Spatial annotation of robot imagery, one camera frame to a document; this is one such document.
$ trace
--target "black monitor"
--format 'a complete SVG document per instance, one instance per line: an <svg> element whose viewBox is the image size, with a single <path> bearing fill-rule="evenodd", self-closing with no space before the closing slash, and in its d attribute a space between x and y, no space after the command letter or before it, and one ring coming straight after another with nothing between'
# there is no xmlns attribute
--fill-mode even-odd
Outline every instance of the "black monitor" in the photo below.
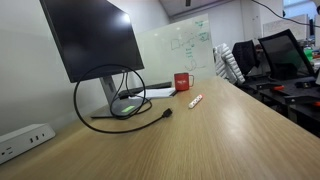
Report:
<svg viewBox="0 0 320 180"><path fill-rule="evenodd" d="M277 80L313 76L313 68L292 32L287 29L259 39L271 69L271 78Z"/></svg>
<svg viewBox="0 0 320 180"><path fill-rule="evenodd" d="M106 0L40 0L61 59L74 83L92 68L119 64L143 69L142 59L127 13ZM100 78L112 112L127 115L142 100L113 102L116 88L111 75L128 72L120 66L104 66L82 80ZM109 117L110 112L93 117Z"/></svg>

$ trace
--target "red mug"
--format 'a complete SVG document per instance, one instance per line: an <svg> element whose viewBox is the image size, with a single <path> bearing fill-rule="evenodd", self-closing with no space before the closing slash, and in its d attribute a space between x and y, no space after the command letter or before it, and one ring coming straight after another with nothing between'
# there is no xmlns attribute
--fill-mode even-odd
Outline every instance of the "red mug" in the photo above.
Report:
<svg viewBox="0 0 320 180"><path fill-rule="evenodd" d="M189 83L189 78L192 77L192 84ZM193 86L194 76L189 73L174 74L174 85L177 91L185 91Z"/></svg>

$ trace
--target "white power strip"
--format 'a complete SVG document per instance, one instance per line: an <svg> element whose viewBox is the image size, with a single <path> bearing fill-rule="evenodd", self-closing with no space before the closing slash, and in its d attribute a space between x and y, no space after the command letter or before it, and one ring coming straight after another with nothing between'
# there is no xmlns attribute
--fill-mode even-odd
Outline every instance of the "white power strip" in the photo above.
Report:
<svg viewBox="0 0 320 180"><path fill-rule="evenodd" d="M0 164L38 146L55 135L48 124L33 124L0 136Z"/></svg>

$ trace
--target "wooden desk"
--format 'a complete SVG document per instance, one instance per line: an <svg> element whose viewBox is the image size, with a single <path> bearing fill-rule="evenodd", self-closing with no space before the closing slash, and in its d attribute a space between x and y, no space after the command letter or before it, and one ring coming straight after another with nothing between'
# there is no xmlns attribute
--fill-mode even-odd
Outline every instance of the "wooden desk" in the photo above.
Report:
<svg viewBox="0 0 320 180"><path fill-rule="evenodd" d="M198 94L204 99L188 104ZM47 143L0 166L0 179L318 179L320 140L215 77L174 98L154 100L128 121L96 120L109 130L133 128L171 107L144 130L100 134L75 122Z"/></svg>

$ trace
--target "whiteboard marker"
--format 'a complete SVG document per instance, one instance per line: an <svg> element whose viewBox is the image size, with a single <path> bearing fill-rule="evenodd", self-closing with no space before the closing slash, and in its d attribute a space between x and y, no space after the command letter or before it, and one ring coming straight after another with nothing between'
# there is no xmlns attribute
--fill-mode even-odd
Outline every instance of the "whiteboard marker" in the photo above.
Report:
<svg viewBox="0 0 320 180"><path fill-rule="evenodd" d="M197 97L189 104L189 108L192 109L195 105L198 104L199 101L201 101L202 98L203 98L202 94L200 94L199 96L197 96Z"/></svg>

